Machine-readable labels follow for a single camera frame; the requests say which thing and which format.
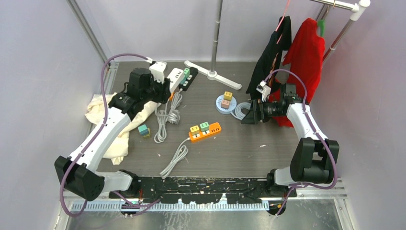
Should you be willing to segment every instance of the red shirt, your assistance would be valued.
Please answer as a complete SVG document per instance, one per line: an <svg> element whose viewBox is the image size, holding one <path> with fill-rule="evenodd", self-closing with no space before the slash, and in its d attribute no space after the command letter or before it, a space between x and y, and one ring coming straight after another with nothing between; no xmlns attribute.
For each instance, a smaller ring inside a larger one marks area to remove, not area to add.
<svg viewBox="0 0 406 230"><path fill-rule="evenodd" d="M306 86L307 102L312 100L320 82L324 45L324 39L317 35L317 22L308 18L297 31L292 46L283 61L283 65L291 64L290 71L295 73ZM296 93L299 97L305 96L303 86L293 75L289 75L287 83L296 85ZM279 100L280 91L278 90L272 95L269 97L269 101ZM279 126L293 127L286 116L274 117L274 119Z"/></svg>

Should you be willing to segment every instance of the orange power strip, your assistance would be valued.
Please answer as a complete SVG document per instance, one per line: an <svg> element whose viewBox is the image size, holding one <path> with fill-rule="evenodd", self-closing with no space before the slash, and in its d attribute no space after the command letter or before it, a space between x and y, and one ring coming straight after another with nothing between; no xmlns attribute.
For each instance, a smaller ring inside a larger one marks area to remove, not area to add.
<svg viewBox="0 0 406 230"><path fill-rule="evenodd" d="M200 132L199 134L196 134L196 135L192 135L192 133L189 132L189 137L191 139L191 142L196 142L199 140L206 139L208 137L212 137L219 133L221 133L221 126L220 126L220 123L216 122L216 123L210 124L209 130L207 130L205 132Z"/></svg>

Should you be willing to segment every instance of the clothes hanger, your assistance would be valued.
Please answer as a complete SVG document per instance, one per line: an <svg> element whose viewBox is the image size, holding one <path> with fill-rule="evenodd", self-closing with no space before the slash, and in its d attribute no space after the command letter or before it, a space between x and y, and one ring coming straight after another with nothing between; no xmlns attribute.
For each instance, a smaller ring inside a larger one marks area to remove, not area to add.
<svg viewBox="0 0 406 230"><path fill-rule="evenodd" d="M285 7L285 11L283 12L282 19L281 19L281 21L279 22L278 26L276 27L275 32L278 31L279 27L280 27L281 24L282 24L283 19L285 18L285 14L286 14L286 12L288 11L289 3L291 3L291 0L288 0L288 2L287 2L287 4L286 4L286 7ZM279 41L281 40L281 38L282 38L282 34L281 34L281 36L279 37L279 39L278 39L278 41L276 42L276 44L279 43Z"/></svg>
<svg viewBox="0 0 406 230"><path fill-rule="evenodd" d="M324 37L325 22L323 19L317 21L317 27L320 28L320 37Z"/></svg>

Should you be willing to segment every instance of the gray wooden tabletop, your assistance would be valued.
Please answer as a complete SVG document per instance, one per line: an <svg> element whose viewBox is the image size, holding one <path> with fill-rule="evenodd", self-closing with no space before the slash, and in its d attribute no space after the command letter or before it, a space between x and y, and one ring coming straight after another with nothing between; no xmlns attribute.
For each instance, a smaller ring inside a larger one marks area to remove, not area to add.
<svg viewBox="0 0 406 230"><path fill-rule="evenodd" d="M209 62L197 64L210 68ZM113 92L119 92L128 81L130 72L136 67L148 68L145 62L121 62L113 85ZM103 159L100 172L129 170L143 176L159 176L175 153L179 144L188 137L190 127L203 122L219 122L222 132L215 138L199 142L186 142L189 153L179 162L171 176L203 177L265 177L274 168L289 166L298 139L293 128L279 127L273 120L257 125L241 125L232 115L219 113L215 106L216 98L230 91L237 102L246 102L249 95L245 90L255 67L255 62L218 62L216 70L222 76L243 85L233 90L215 80L208 80L199 74L187 92L182 92L183 100L178 107L180 123L167 123L168 137L157 144L153 135L158 130L157 117L152 114L145 122L151 129L151 138L144 139L137 129L130 132L129 154L120 165L112 165ZM184 69L183 62L168 62L166 72L173 68Z"/></svg>

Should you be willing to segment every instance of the towel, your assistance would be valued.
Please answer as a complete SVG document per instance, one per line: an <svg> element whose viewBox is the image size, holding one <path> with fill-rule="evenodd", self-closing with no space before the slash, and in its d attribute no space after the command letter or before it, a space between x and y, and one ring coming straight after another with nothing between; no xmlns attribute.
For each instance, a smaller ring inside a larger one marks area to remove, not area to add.
<svg viewBox="0 0 406 230"><path fill-rule="evenodd" d="M109 103L114 95L117 93L106 95L107 103ZM144 105L144 109L138 113L127 127L125 127L117 138L113 141L111 146L107 149L103 158L111 159L114 165L120 164L124 157L128 155L128 141L130 131L137 128L155 111L158 104L155 102L148 102ZM85 114L86 118L93 124L98 124L104 118L104 105L102 95L96 94L88 105L88 112Z"/></svg>

